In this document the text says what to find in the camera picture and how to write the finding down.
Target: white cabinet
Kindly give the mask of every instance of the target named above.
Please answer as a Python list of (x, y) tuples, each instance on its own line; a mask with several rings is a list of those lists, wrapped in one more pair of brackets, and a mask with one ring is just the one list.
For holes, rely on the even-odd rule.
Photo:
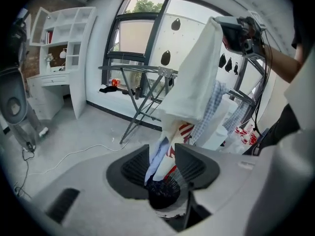
[[(69, 85), (75, 116), (79, 118), (81, 115), (86, 105), (86, 52), (95, 18), (95, 7), (54, 12), (39, 9), (31, 31), (30, 45), (40, 46), (40, 74), (29, 78), (28, 85), (31, 105), (42, 118), (51, 119), (62, 107), (61, 85)], [(49, 48), (59, 45), (67, 45), (65, 71), (47, 70), (45, 58), (49, 54)]]
[(56, 85), (68, 85), (69, 84), (69, 74), (57, 74), (41, 77), (41, 85), (46, 86), (56, 86)]
[(31, 96), (28, 101), (39, 119), (52, 119), (64, 104), (63, 92), (61, 86), (42, 87), (42, 78), (27, 79)]

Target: black cable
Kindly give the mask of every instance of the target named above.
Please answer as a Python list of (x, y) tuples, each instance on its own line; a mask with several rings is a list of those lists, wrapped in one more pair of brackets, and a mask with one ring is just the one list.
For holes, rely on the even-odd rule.
[(21, 190), (23, 190), (23, 187), (24, 187), (24, 185), (25, 185), (26, 179), (27, 179), (27, 177), (28, 177), (28, 173), (29, 173), (29, 162), (28, 162), (28, 160), (35, 157), (34, 152), (32, 152), (32, 153), (33, 153), (33, 156), (30, 156), (29, 158), (25, 159), (23, 152), (24, 152), (24, 149), (22, 149), (22, 158), (23, 158), (23, 160), (26, 162), (27, 169), (26, 169), (26, 174), (25, 174), (25, 178), (24, 178), (24, 181), (23, 181), (22, 186), (21, 186), (21, 187), (15, 187), (15, 190), (16, 190), (16, 191), (17, 191), (17, 188), (20, 189), (20, 190), (18, 191), (18, 194), (17, 194), (18, 197), (20, 197), (20, 192), (21, 192)]
[(20, 191), (22, 190), (30, 199), (32, 199), (32, 197), (31, 197), (25, 190), (23, 190), (21, 187), (15, 187), (15, 188), (14, 188), (15, 191), (18, 191), (18, 189), (19, 189)]
[(270, 43), (269, 43), (269, 40), (268, 40), (268, 37), (267, 37), (267, 33), (265, 31), (265, 35), (266, 35), (266, 40), (268, 42), (268, 46), (269, 46), (269, 49), (270, 49), (270, 54), (271, 54), (271, 62), (270, 62), (270, 66), (269, 66), (269, 70), (267, 71), (267, 60), (265, 58), (265, 71), (264, 71), (264, 78), (263, 78), (263, 84), (262, 84), (262, 90), (261, 90), (261, 93), (259, 94), (258, 98), (257, 98), (257, 104), (256, 104), (256, 109), (254, 111), (255, 113), (255, 120), (254, 120), (254, 124), (255, 124), (255, 130), (258, 132), (258, 134), (261, 136), (261, 133), (258, 129), (258, 126), (257, 126), (257, 117), (258, 117), (258, 112), (259, 112), (259, 108), (260, 108), (260, 103), (261, 103), (261, 99), (262, 99), (262, 94), (263, 92), (265, 91), (265, 88), (267, 86), (267, 83), (268, 83), (268, 80), (269, 80), (269, 76), (270, 76), (270, 72), (271, 72), (271, 66), (272, 66), (272, 61), (273, 61), (273, 55), (272, 55), (272, 51), (271, 51), (271, 47), (270, 47)]

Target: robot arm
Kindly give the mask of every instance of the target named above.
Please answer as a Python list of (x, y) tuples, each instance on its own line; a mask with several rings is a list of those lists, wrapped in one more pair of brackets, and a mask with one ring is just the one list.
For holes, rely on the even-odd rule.
[(216, 17), (215, 21), (222, 27), (226, 49), (249, 59), (264, 59), (261, 36), (266, 27), (255, 12), (251, 14), (252, 17), (246, 18)]

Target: plaid shirt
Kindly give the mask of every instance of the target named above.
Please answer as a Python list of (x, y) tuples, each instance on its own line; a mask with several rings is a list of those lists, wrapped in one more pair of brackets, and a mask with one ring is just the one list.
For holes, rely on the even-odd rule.
[[(228, 93), (229, 91), (230, 89), (226, 87), (225, 83), (221, 83), (219, 81), (215, 82), (215, 84), (213, 85), (213, 92), (206, 106), (203, 119), (198, 124), (196, 124), (194, 129), (192, 130), (189, 144), (194, 145), (195, 142), (200, 138), (202, 133), (208, 127), (211, 118), (218, 109), (219, 104), (222, 101), (223, 95)], [(223, 127), (227, 129), (228, 135), (230, 135), (238, 126), (238, 124), (244, 117), (248, 106), (249, 106), (248, 103), (242, 102), (237, 107), (235, 112), (231, 115), (231, 117), (225, 121)]]
[(223, 127), (226, 128), (228, 135), (230, 135), (240, 124), (242, 118), (246, 114), (248, 106), (248, 103), (242, 101), (242, 103), (237, 107), (231, 117), (223, 124)]
[(230, 89), (226, 87), (225, 83), (221, 83), (220, 81), (216, 80), (213, 85), (213, 91), (206, 106), (203, 119), (198, 124), (196, 124), (194, 129), (192, 130), (189, 144), (195, 144), (195, 142), (200, 138), (202, 133), (209, 125), (211, 118), (218, 109), (219, 104), (222, 101), (222, 96), (229, 91)]

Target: black hook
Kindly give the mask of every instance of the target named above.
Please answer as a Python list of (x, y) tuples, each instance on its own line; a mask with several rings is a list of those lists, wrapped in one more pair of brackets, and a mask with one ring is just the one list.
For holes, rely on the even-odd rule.
[(171, 53), (169, 50), (167, 50), (165, 53), (162, 54), (161, 64), (168, 65), (170, 60), (171, 60)]
[(181, 21), (178, 18), (172, 23), (171, 28), (172, 30), (179, 30), (180, 27), (181, 27)]

